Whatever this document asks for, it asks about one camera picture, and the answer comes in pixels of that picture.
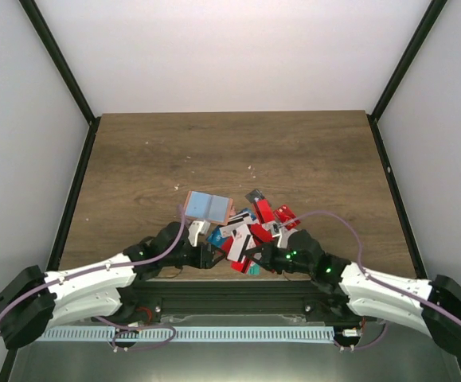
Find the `pink card holder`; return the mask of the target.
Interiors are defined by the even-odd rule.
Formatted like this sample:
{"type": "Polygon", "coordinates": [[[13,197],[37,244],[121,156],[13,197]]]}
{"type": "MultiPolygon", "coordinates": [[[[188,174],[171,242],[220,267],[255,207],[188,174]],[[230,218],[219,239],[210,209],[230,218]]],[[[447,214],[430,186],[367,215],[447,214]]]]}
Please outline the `pink card holder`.
{"type": "Polygon", "coordinates": [[[191,220],[206,220],[212,224],[226,225],[232,207],[232,198],[190,191],[184,205],[184,213],[191,220]]]}

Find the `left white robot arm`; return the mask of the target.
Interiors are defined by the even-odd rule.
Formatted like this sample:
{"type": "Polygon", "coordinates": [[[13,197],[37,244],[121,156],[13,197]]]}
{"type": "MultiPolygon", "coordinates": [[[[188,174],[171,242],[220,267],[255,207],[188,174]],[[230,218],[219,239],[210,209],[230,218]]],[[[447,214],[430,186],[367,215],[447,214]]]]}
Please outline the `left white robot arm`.
{"type": "Polygon", "coordinates": [[[22,269],[0,292],[0,337],[7,349],[20,349],[53,327],[85,318],[116,316],[130,321],[138,312],[136,283],[163,268],[210,269],[224,252],[210,243],[193,244],[189,229],[171,222],[156,236],[98,263],[67,271],[22,269]]]}

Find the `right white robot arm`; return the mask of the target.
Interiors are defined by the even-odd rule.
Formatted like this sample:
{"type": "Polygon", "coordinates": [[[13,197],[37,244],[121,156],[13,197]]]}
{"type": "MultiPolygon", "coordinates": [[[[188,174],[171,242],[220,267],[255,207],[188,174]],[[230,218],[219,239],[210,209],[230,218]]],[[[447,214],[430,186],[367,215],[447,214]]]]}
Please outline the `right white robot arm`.
{"type": "Polygon", "coordinates": [[[461,358],[461,286],[450,277],[408,279],[372,271],[324,251],[305,230],[291,234],[283,246],[247,234],[240,257],[278,274],[307,275],[332,297],[329,310],[340,321],[355,314],[403,325],[461,358]]]}

